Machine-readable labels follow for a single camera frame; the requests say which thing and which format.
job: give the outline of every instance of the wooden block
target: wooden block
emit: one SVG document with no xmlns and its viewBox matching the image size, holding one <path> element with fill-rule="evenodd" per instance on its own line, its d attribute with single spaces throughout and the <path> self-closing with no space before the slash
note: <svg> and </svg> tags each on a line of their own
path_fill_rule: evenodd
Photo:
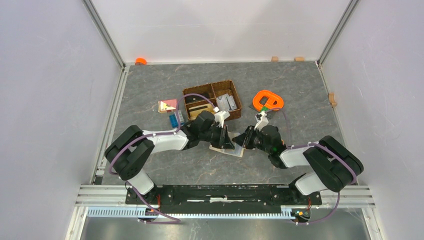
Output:
<svg viewBox="0 0 424 240">
<path fill-rule="evenodd" d="M 188 109 L 188 116 L 189 116 L 190 120 L 194 121 L 197 118 L 197 116 L 203 111 L 208 111 L 208 112 L 213 113 L 213 114 L 215 113 L 212 105 L 207 103 L 207 104 L 203 104 L 203 105 L 199 105 L 199 106 L 190 107 Z"/>
<path fill-rule="evenodd" d="M 297 56 L 297 57 L 294 58 L 294 61 L 295 62 L 304 62 L 305 58 L 303 56 Z"/>
<path fill-rule="evenodd" d="M 337 106 L 337 102 L 334 100 L 334 92 L 330 92 L 328 94 L 328 100 L 330 101 L 330 105 L 331 105 L 332 108 Z"/>
<path fill-rule="evenodd" d="M 158 112 L 161 114 L 174 112 L 177 109 L 177 100 L 169 99 L 169 100 L 160 100 L 157 102 L 159 106 Z"/>
</svg>

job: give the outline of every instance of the gray floor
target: gray floor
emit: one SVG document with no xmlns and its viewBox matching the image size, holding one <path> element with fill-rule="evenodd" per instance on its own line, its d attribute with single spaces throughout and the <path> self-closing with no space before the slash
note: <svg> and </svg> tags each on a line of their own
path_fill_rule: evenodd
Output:
<svg viewBox="0 0 424 240">
<path fill-rule="evenodd" d="M 319 219 L 329 210 L 313 209 Z M 361 209 L 338 209 L 331 218 L 309 226 L 271 219 L 183 219 L 175 225 L 144 225 L 135 218 L 88 217 L 82 240 L 369 240 Z"/>
<path fill-rule="evenodd" d="M 131 66 L 114 131 L 114 139 L 128 126 L 149 131 L 170 130 L 168 113 L 158 113 L 158 101 L 180 98 L 185 88 L 231 79 L 242 103 L 242 116 L 226 121 L 230 132 L 242 133 L 256 123 L 248 106 L 258 91 L 271 90 L 284 99 L 291 122 L 292 144 L 331 135 L 341 141 L 333 110 L 314 62 L 206 63 Z M 283 114 L 270 124 L 287 141 Z M 290 183 L 309 167 L 278 169 L 264 152 L 249 150 L 242 158 L 209 150 L 208 144 L 185 151 L 152 154 L 144 166 L 156 184 Z M 105 174 L 102 184 L 123 185 Z"/>
</svg>

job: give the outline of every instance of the aluminum frame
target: aluminum frame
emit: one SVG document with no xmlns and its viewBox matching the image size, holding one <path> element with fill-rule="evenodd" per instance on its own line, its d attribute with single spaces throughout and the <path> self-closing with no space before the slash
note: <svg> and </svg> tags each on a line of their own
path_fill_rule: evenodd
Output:
<svg viewBox="0 0 424 240">
<path fill-rule="evenodd" d="M 330 190 L 320 191 L 322 205 L 313 205 L 313 208 L 332 209 L 337 200 L 337 193 Z M 127 197 L 127 189 L 124 185 L 81 185 L 78 197 L 76 199 L 75 208 L 72 214 L 71 222 L 66 233 L 67 240 L 78 240 L 83 232 L 85 220 L 90 210 L 127 210 L 131 211 L 134 208 L 145 209 L 147 206 L 144 204 L 125 204 Z M 288 209 L 304 209 L 306 205 L 282 205 L 281 211 Z M 362 209 L 366 227 L 371 240 L 385 239 L 378 224 L 378 217 L 376 212 L 376 205 L 371 195 L 370 188 L 366 185 L 350 185 L 346 186 L 340 191 L 340 202 L 338 205 L 340 209 L 359 208 Z M 127 218 L 128 215 L 111 215 L 110 217 Z M 241 216 L 228 216 L 216 214 L 190 214 L 182 215 L 183 218 L 214 218 L 214 219 L 287 219 L 284 216 L 275 215 L 241 215 Z"/>
<path fill-rule="evenodd" d="M 125 84 L 128 77 L 128 71 L 130 66 L 127 65 L 118 49 L 116 48 L 111 36 L 109 35 L 105 25 L 103 24 L 96 8 L 91 0 L 82 0 L 87 11 L 92 17 L 98 31 L 102 35 L 110 51 L 113 54 L 117 64 L 121 67 L 122 72 L 119 77 L 117 89 L 113 97 L 113 102 L 110 108 L 109 118 L 105 126 L 104 135 L 99 146 L 99 151 L 96 156 L 96 165 L 93 170 L 92 183 L 97 177 L 102 177 L 105 173 L 106 159 L 103 156 L 103 152 L 106 147 L 112 142 L 113 133 L 115 130 L 116 121 L 125 89 Z M 334 29 L 330 39 L 328 40 L 322 54 L 317 60 L 318 68 L 321 72 L 322 63 L 325 61 L 330 50 L 337 41 L 347 21 L 349 20 L 352 12 L 357 6 L 359 0 L 351 0 L 340 18 L 336 28 Z M 336 202 L 337 194 L 329 190 L 323 190 L 321 193 L 322 205 L 313 206 L 315 208 L 327 208 L 330 209 Z M 87 218 L 90 208 L 107 207 L 107 208 L 134 208 L 141 207 L 145 208 L 145 205 L 126 205 L 127 190 L 123 185 L 82 185 L 78 197 L 76 199 L 75 207 L 72 213 L 72 217 L 69 223 L 68 231 L 66 232 L 65 239 L 67 240 L 79 240 L 81 238 L 85 220 Z M 340 203 L 338 208 L 360 208 L 364 215 L 366 227 L 368 229 L 371 240 L 383 240 L 384 235 L 379 227 L 378 213 L 376 212 L 376 206 L 371 195 L 371 191 L 367 186 L 347 186 L 341 192 Z M 281 206 L 281 208 L 305 208 L 305 205 L 287 205 Z"/>
<path fill-rule="evenodd" d="M 337 39 L 339 38 L 340 33 L 345 28 L 347 21 L 351 17 L 352 12 L 355 10 L 359 1 L 360 0 L 350 0 L 349 4 L 347 5 L 346 9 L 343 12 L 343 15 L 341 15 L 341 18 L 338 21 L 338 24 L 335 27 L 333 33 L 331 34 L 330 39 L 328 40 L 327 44 L 325 45 L 324 50 L 321 53 L 321 56 L 319 56 L 318 60 L 316 61 L 319 68 L 321 68 L 321 65 L 326 60 L 328 54 L 330 53 L 331 49 L 333 48 L 334 44 L 336 43 Z"/>
<path fill-rule="evenodd" d="M 103 21 L 100 18 L 99 13 L 97 12 L 92 0 L 82 0 L 82 3 L 84 4 L 85 8 L 87 9 L 87 12 L 90 14 L 95 26 L 98 29 L 98 32 L 103 37 L 104 41 L 106 42 L 107 46 L 109 47 L 116 63 L 121 67 L 121 69 L 125 68 L 126 64 L 125 64 L 124 60 L 122 59 L 117 47 L 115 46 L 114 41 L 112 40 L 111 36 L 109 35 L 108 30 L 105 27 L 105 24 L 103 24 Z"/>
</svg>

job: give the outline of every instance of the white corner wall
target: white corner wall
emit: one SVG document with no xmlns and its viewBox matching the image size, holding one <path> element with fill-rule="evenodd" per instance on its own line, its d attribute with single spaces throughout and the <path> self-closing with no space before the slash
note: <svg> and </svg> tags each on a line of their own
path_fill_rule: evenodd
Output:
<svg viewBox="0 0 424 240">
<path fill-rule="evenodd" d="M 123 60 L 317 60 L 349 0 L 93 0 Z"/>
<path fill-rule="evenodd" d="M 0 3 L 0 239 L 64 239 L 119 74 L 82 1 Z"/>
<path fill-rule="evenodd" d="M 424 235 L 424 1 L 363 0 L 323 65 L 389 240 Z"/>
</svg>

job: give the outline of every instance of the purple cable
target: purple cable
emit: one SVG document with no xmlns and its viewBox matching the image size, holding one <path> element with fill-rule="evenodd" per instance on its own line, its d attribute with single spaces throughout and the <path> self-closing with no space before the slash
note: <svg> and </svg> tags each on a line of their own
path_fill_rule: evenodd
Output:
<svg viewBox="0 0 424 240">
<path fill-rule="evenodd" d="M 284 110 L 284 108 L 279 108 L 279 107 L 271 108 L 271 109 L 267 110 L 265 113 L 267 114 L 267 113 L 269 113 L 271 111 L 274 111 L 274 110 L 281 110 L 282 114 L 284 115 L 285 129 L 287 131 L 287 138 L 288 138 L 288 140 L 286 142 L 286 145 L 289 145 L 289 144 L 292 143 L 292 131 L 290 130 L 290 120 L 289 120 L 289 117 L 287 116 L 287 113 Z"/>
<path fill-rule="evenodd" d="M 293 147 L 291 147 L 291 149 L 300 149 L 300 148 L 305 148 L 305 147 L 309 147 L 309 146 L 315 146 L 315 147 L 318 147 L 318 148 L 326 151 L 333 158 L 335 158 L 337 161 L 339 161 L 343 165 L 343 167 L 345 167 L 349 171 L 349 173 L 352 175 L 353 180 L 350 184 L 354 184 L 354 183 L 357 182 L 357 175 L 356 175 L 355 171 L 345 161 L 343 161 L 343 159 L 341 159 L 339 156 L 337 156 L 334 152 L 330 151 L 327 147 L 322 146 L 321 144 L 318 144 L 318 143 L 315 143 L 315 142 L 311 142 L 311 143 L 306 144 L 306 145 L 293 146 Z"/>
<path fill-rule="evenodd" d="M 313 220 L 313 221 L 309 221 L 309 222 L 298 222 L 297 224 L 298 225 L 310 225 L 310 224 L 317 224 L 317 223 L 320 223 L 324 220 L 327 220 L 329 217 L 331 217 L 334 214 L 337 207 L 339 206 L 339 202 L 340 202 L 340 192 L 337 193 L 337 201 L 335 202 L 334 208 L 331 210 L 331 212 L 327 216 L 320 218 L 318 220 Z"/>
<path fill-rule="evenodd" d="M 180 105 L 180 102 L 181 102 L 181 100 L 183 100 L 185 97 L 188 97 L 188 96 L 198 96 L 198 97 L 201 97 L 201 98 L 204 98 L 208 103 L 210 103 L 211 105 L 212 105 L 212 107 L 214 108 L 215 106 L 214 106 L 214 104 L 209 100 L 209 99 L 207 99 L 205 96 L 203 96 L 203 95 L 200 95 L 200 94 L 197 94 L 197 93 L 189 93 L 189 94 L 186 94 L 186 95 L 184 95 L 184 96 L 182 96 L 179 100 L 178 100 L 178 102 L 176 103 L 176 111 L 178 112 L 178 108 L 179 108 L 179 105 Z M 156 136 L 163 136 L 163 135 L 173 135 L 174 133 L 177 133 L 180 129 L 181 129 L 181 122 L 180 122 L 180 118 L 179 117 L 176 117 L 176 121 L 178 122 L 178 127 L 176 128 L 176 130 L 175 131 L 170 131 L 170 132 L 158 132 L 158 133 L 156 133 Z M 110 162 L 110 165 L 109 165 L 109 169 L 108 169 L 108 171 L 109 171 L 109 173 L 110 174 L 112 174 L 112 175 L 118 175 L 116 172 L 113 172 L 112 171 L 112 169 L 113 169 L 113 166 L 114 166 L 114 164 L 116 163 L 116 161 L 118 160 L 118 158 L 127 150 L 127 149 L 129 149 L 133 144 L 135 144 L 135 143 L 137 143 L 138 141 L 140 141 L 140 140 L 142 140 L 142 139 L 145 139 L 145 138 L 148 138 L 148 137 L 153 137 L 153 134 L 146 134 L 146 135 L 143 135 L 143 136 L 139 136 L 139 137 L 137 137 L 136 139 L 134 139 L 133 141 L 131 141 L 130 143 L 128 143 L 125 147 L 123 147 L 122 148 L 122 150 L 120 150 L 119 152 L 118 152 L 118 154 L 113 158 L 113 160 Z"/>
<path fill-rule="evenodd" d="M 137 197 L 139 197 L 140 198 L 140 200 L 149 208 L 149 209 L 151 209 L 151 210 L 153 210 L 153 212 L 155 212 L 155 213 L 157 213 L 157 214 L 159 214 L 159 215 L 161 215 L 161 216 L 164 216 L 165 218 L 168 218 L 168 219 L 171 219 L 171 220 L 173 220 L 173 221 L 145 221 L 145 223 L 146 224 L 157 224 L 157 225 L 163 225 L 163 224 L 179 224 L 179 223 L 181 223 L 181 220 L 180 219 L 178 219 L 178 218 L 176 218 L 176 217 L 173 217 L 173 216 L 170 216 L 170 215 L 167 215 L 167 214 L 165 214 L 165 213 L 163 213 L 163 212 L 160 212 L 159 210 L 157 210 L 156 208 L 154 208 L 154 207 L 152 207 L 152 205 L 150 205 L 146 200 L 145 200 L 145 198 L 139 193 L 139 191 L 135 188 L 135 187 L 132 187 L 132 189 L 134 190 L 134 192 L 135 192 L 135 194 L 137 194 Z"/>
<path fill-rule="evenodd" d="M 203 95 L 200 95 L 200 94 L 197 94 L 197 93 L 189 93 L 189 94 L 186 94 L 186 95 L 184 95 L 184 96 L 182 96 L 180 99 L 178 99 L 178 102 L 176 103 L 176 111 L 178 112 L 178 106 L 180 105 L 180 102 L 185 98 L 185 97 L 188 97 L 188 96 L 197 96 L 197 97 L 201 97 L 201 98 L 203 98 L 203 99 L 205 99 L 210 105 L 212 105 L 212 108 L 215 108 L 215 106 L 214 106 L 214 104 L 211 102 L 211 100 L 209 100 L 209 99 L 207 99 L 205 96 L 203 96 Z M 178 123 L 178 127 L 176 128 L 176 131 L 175 132 L 178 132 L 179 130 L 180 130 L 180 128 L 181 128 L 181 122 L 180 122 L 180 118 L 179 117 L 177 117 L 176 118 L 176 122 Z"/>
<path fill-rule="evenodd" d="M 324 151 L 326 151 L 328 154 L 330 154 L 333 158 L 335 158 L 335 159 L 337 159 L 337 161 L 339 161 L 349 172 L 350 172 L 350 174 L 352 174 L 352 177 L 353 177 L 353 180 L 352 180 L 352 182 L 350 183 L 350 184 L 354 184 L 354 183 L 356 183 L 357 182 L 357 175 L 356 175 L 356 173 L 354 172 L 354 170 L 345 162 L 345 161 L 343 161 L 343 159 L 341 159 L 339 156 L 337 156 L 334 152 L 332 152 L 332 151 L 330 151 L 327 147 L 325 147 L 325 146 L 322 146 L 322 145 L 320 145 L 320 144 L 317 144 L 317 143 L 315 143 L 315 142 L 311 142 L 311 143 L 309 143 L 309 144 L 304 144 L 304 145 L 299 145 L 299 146 L 292 146 L 290 149 L 300 149 L 300 148 L 305 148 L 305 147 L 310 147 L 310 146 L 315 146 L 315 147 L 318 147 L 318 148 L 320 148 L 320 149 L 322 149 L 322 150 L 324 150 Z M 309 224 L 317 224 L 317 223 L 319 223 L 319 222 L 322 222 L 322 221 L 324 221 L 324 220 L 326 220 L 326 219 L 328 219 L 329 217 L 331 217 L 333 214 L 334 214 L 334 212 L 336 211 L 336 209 L 337 209 L 337 207 L 339 206 L 339 202 L 340 202 L 340 192 L 338 192 L 337 193 L 337 201 L 335 202 L 335 206 L 334 206 L 334 208 L 331 210 L 331 212 L 327 215 L 327 216 L 325 216 L 325 217 L 323 217 L 323 218 L 321 218 L 321 219 L 318 219 L 318 220 L 313 220 L 313 221 L 309 221 L 309 222 L 298 222 L 297 224 L 298 225 L 309 225 Z"/>
</svg>

